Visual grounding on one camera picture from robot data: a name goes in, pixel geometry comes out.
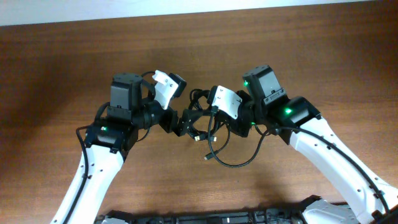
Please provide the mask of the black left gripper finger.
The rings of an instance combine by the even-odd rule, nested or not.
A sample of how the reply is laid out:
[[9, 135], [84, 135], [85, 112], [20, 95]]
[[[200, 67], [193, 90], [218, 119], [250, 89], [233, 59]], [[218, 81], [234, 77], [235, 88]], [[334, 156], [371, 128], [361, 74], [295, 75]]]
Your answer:
[[176, 127], [174, 128], [174, 133], [178, 136], [184, 136], [186, 134], [189, 134], [191, 132], [191, 127], [192, 124], [190, 122], [190, 120], [182, 120], [180, 119], [176, 125]]
[[192, 127], [193, 127], [193, 124], [201, 117], [202, 117], [202, 111], [185, 109], [183, 111], [182, 117], [180, 119], [190, 120]]

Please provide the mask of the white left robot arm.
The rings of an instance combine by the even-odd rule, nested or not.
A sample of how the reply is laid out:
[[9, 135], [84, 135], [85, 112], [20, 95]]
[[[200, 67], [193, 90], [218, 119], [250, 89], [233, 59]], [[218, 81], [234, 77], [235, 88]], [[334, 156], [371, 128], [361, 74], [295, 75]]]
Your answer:
[[111, 82], [110, 100], [101, 105], [94, 121], [76, 129], [81, 159], [52, 223], [93, 223], [104, 197], [126, 161], [139, 130], [160, 125], [179, 133], [177, 112], [170, 102], [187, 83], [177, 74], [151, 71], [144, 75], [118, 73]]

